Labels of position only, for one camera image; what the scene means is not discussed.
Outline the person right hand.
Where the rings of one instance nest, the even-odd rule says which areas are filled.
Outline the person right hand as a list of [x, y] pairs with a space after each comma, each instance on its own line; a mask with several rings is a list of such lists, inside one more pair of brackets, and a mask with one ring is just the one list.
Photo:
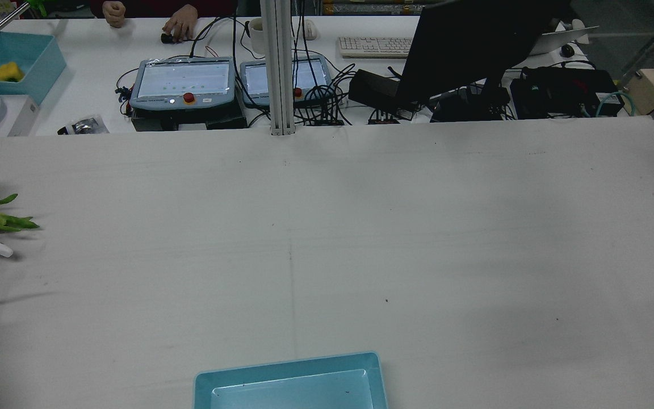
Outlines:
[[102, 15], [106, 22], [114, 28], [122, 28], [125, 24], [125, 5], [122, 2], [106, 1], [102, 3]]

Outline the person left hand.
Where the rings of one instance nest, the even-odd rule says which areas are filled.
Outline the person left hand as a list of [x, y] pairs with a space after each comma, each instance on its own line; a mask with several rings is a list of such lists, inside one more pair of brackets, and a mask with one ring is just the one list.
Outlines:
[[191, 40], [195, 35], [195, 27], [198, 21], [198, 10], [187, 3], [166, 21], [162, 33], [171, 36], [174, 43], [182, 43]]

